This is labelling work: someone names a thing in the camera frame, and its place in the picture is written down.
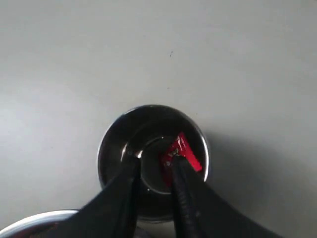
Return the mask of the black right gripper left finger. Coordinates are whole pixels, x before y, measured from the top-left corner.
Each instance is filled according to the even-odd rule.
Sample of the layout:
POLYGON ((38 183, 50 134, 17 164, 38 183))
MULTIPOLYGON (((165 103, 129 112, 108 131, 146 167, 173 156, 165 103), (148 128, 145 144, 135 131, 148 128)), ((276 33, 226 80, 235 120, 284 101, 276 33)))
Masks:
POLYGON ((140 159, 130 156, 105 188, 59 225, 60 238, 132 238, 136 229, 140 159))

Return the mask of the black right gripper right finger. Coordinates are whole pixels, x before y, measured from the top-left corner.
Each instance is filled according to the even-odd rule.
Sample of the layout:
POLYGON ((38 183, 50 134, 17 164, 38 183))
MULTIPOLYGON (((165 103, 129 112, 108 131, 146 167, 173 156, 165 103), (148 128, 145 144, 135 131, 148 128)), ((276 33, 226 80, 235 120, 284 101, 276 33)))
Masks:
POLYGON ((173 219, 178 238, 276 238, 218 196, 185 157, 171 165, 173 219))

